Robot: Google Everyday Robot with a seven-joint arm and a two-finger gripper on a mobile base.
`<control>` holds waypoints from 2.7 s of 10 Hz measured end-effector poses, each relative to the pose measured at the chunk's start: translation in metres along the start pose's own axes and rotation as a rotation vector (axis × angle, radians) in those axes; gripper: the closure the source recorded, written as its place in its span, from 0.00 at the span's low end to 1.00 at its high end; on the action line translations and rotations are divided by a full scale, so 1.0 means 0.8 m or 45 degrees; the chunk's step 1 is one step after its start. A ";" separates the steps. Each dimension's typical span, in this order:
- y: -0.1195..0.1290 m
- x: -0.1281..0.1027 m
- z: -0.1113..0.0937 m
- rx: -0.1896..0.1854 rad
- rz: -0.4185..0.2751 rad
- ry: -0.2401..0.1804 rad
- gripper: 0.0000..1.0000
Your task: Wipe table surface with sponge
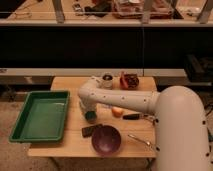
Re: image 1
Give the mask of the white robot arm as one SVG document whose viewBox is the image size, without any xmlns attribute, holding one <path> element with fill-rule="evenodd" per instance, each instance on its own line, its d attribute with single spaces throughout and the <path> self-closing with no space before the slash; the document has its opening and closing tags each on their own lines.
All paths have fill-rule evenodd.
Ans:
<svg viewBox="0 0 213 171">
<path fill-rule="evenodd" d="M 157 91 L 107 90 L 93 77 L 78 90 L 81 108 L 98 103 L 155 117 L 157 171 L 211 171 L 205 109 L 200 97 L 184 86 Z"/>
</svg>

